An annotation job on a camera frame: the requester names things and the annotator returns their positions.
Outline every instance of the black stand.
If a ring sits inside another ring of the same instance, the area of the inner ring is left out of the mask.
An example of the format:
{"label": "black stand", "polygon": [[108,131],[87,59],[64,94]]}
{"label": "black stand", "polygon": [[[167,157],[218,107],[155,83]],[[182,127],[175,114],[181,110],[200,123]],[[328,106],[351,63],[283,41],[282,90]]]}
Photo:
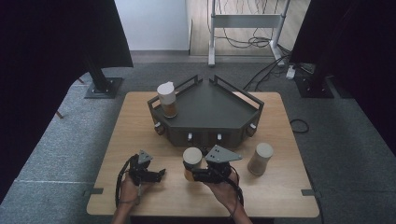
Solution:
{"label": "black stand", "polygon": [[302,97],[309,98],[333,98],[332,92],[330,91],[326,83],[326,74],[329,67],[331,66],[331,60],[334,55],[334,50],[337,48],[337,44],[341,39],[341,36],[348,26],[350,19],[354,12],[359,6],[361,0],[352,0],[349,8],[343,18],[338,22],[335,27],[330,42],[323,54],[320,56],[317,67],[314,74],[310,78],[294,77],[296,85]]}
{"label": "black stand", "polygon": [[294,77],[294,81],[303,98],[334,98],[326,79],[314,83],[310,77]]}
{"label": "black stand", "polygon": [[84,99],[114,99],[120,88],[122,77],[105,77],[101,68],[92,61],[91,56],[85,53],[83,62],[92,77],[92,84],[88,88]]}

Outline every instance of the black tray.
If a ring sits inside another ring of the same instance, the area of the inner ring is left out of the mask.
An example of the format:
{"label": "black tray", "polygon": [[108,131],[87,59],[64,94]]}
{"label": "black tray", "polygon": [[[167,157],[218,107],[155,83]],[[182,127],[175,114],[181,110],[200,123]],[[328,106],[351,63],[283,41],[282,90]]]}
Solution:
{"label": "black tray", "polygon": [[[217,76],[214,80],[195,76],[175,89],[182,87],[185,89],[177,93],[177,115],[174,118],[163,115],[158,96],[148,101],[157,133],[165,133],[173,145],[237,147],[247,136],[255,133],[264,105],[261,100]],[[233,91],[242,93],[255,105]]]}

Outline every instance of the gray carpet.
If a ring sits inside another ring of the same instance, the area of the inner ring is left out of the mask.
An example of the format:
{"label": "gray carpet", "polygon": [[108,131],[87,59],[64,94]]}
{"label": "gray carpet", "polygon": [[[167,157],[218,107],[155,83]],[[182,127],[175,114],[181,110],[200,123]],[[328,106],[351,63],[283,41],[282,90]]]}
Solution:
{"label": "gray carpet", "polygon": [[[109,223],[86,213],[91,190],[128,91],[155,91],[199,75],[218,75],[243,88],[266,63],[136,63],[107,68],[123,77],[116,99],[83,99],[76,82],[0,206],[0,223]],[[324,223],[396,223],[396,159],[353,99],[304,99],[285,73],[272,74],[260,91],[277,91],[289,119],[303,119],[308,133],[295,138],[319,198]],[[276,224],[321,223],[321,218],[276,218]]]}

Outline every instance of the floor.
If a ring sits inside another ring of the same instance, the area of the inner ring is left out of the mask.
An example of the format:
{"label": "floor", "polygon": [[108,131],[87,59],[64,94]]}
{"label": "floor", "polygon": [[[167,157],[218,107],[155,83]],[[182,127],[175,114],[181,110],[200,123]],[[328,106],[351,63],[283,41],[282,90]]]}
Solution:
{"label": "floor", "polygon": [[[305,12],[310,0],[290,1],[286,14],[279,44],[286,49],[292,49],[295,39],[300,30]],[[221,0],[216,1],[216,13],[227,15],[258,15],[280,14],[283,12],[286,0]],[[192,30],[191,30],[191,55],[207,55],[209,43],[210,14],[212,1],[190,1]],[[217,28],[215,29],[216,54],[217,55],[260,55],[269,56],[272,52],[269,48],[250,46],[251,37],[272,38],[276,33],[271,28]],[[244,43],[232,42],[232,46],[226,38],[235,39]]]}

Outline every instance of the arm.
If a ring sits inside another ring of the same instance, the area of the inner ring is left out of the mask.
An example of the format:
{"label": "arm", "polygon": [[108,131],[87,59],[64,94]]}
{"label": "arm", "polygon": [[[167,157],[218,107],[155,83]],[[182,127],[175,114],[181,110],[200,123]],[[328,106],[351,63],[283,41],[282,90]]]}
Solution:
{"label": "arm", "polygon": [[[236,173],[232,172],[229,178],[236,183]],[[238,201],[237,195],[233,187],[225,182],[219,184],[204,183],[215,195],[216,199],[224,205],[225,208],[233,216],[236,224],[251,224],[244,206]]]}
{"label": "arm", "polygon": [[[142,184],[142,192],[152,186],[151,183]],[[112,224],[124,224],[127,217],[135,206],[137,199],[138,187],[134,185],[132,178],[127,174],[122,181],[120,190],[119,206],[114,212],[114,217],[111,221]]]}

